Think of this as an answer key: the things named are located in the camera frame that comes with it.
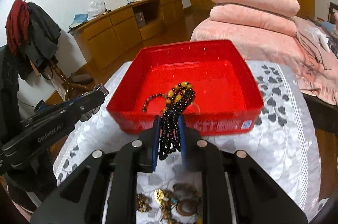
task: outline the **white plastic bag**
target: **white plastic bag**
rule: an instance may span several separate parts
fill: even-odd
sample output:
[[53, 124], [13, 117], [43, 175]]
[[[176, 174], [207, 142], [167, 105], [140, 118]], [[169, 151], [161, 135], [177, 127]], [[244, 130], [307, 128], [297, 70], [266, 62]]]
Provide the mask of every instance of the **white plastic bag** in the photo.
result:
[[308, 31], [310, 34], [312, 34], [314, 39], [318, 39], [318, 42], [322, 45], [323, 49], [325, 49], [326, 52], [331, 51], [328, 46], [328, 37], [324, 33], [322, 33], [318, 28], [308, 26], [306, 27], [305, 30]]
[[92, 1], [88, 8], [88, 18], [87, 21], [90, 21], [97, 16], [105, 12], [105, 6], [103, 0]]

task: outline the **wooden cabinet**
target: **wooden cabinet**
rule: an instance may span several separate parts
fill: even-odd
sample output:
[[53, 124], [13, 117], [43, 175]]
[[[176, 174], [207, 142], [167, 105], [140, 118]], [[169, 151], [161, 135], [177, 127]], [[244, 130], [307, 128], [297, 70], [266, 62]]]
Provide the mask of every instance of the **wooden cabinet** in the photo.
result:
[[90, 60], [98, 69], [105, 68], [122, 53], [122, 47], [113, 27], [88, 40]]
[[[146, 21], [141, 28], [134, 16], [138, 12], [143, 12]], [[87, 63], [101, 73], [182, 17], [182, 0], [141, 0], [95, 18], [72, 34]]]
[[173, 5], [175, 12], [175, 20], [177, 21], [184, 17], [182, 1], [176, 1], [173, 3]]
[[174, 10], [174, 4], [170, 2], [169, 4], [162, 5], [162, 15], [163, 15], [163, 20], [164, 24], [166, 26], [172, 24], [173, 22], [176, 21], [175, 18], [175, 10]]
[[142, 42], [134, 16], [115, 25], [114, 29], [123, 51], [128, 51], [138, 43]]

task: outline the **red plastic tray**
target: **red plastic tray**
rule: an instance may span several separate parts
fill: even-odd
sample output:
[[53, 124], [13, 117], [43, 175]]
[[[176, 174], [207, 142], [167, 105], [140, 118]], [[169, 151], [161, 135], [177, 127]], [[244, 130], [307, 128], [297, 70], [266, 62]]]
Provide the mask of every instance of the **red plastic tray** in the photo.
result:
[[153, 126], [165, 108], [153, 99], [183, 81], [192, 84], [196, 99], [184, 112], [188, 127], [201, 135], [244, 133], [251, 130], [263, 100], [249, 67], [229, 40], [197, 41], [143, 48], [112, 96], [107, 110], [126, 133]]

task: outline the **wooden floor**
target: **wooden floor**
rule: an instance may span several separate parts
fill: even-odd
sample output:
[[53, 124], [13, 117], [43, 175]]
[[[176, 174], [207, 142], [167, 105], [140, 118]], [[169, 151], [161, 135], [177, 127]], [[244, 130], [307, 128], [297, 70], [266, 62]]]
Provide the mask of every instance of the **wooden floor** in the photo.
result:
[[[118, 58], [101, 73], [94, 72], [87, 65], [80, 69], [78, 73], [90, 73], [95, 79], [93, 86], [97, 83], [104, 84], [124, 62], [132, 61], [142, 47], [189, 41], [194, 28], [208, 16], [209, 11], [193, 11], [186, 13], [184, 19], [172, 24], [167, 28], [165, 33], [148, 39], [139, 46], [131, 49], [128, 53]], [[59, 102], [61, 102], [61, 98], [58, 94], [54, 95], [54, 97], [51, 97], [51, 99], [48, 100], [49, 104], [55, 104]], [[316, 135], [318, 139], [319, 153], [322, 159], [322, 183], [319, 198], [323, 199], [328, 198], [333, 189], [338, 187], [338, 138], [335, 136], [335, 134], [325, 132], [318, 128], [316, 128]], [[54, 145], [52, 149], [55, 150], [55, 152], [58, 152], [63, 143], [64, 140], [60, 141]]]

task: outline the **blue cloth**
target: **blue cloth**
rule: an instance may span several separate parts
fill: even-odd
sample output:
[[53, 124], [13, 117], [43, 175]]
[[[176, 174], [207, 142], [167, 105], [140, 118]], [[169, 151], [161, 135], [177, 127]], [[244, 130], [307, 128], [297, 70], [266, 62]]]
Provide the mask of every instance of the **blue cloth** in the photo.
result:
[[83, 22], [87, 21], [87, 18], [88, 18], [88, 14], [76, 14], [72, 24], [83, 23]]
[[324, 27], [330, 34], [332, 33], [333, 27], [335, 26], [334, 24], [331, 24], [329, 22], [321, 22], [320, 25]]

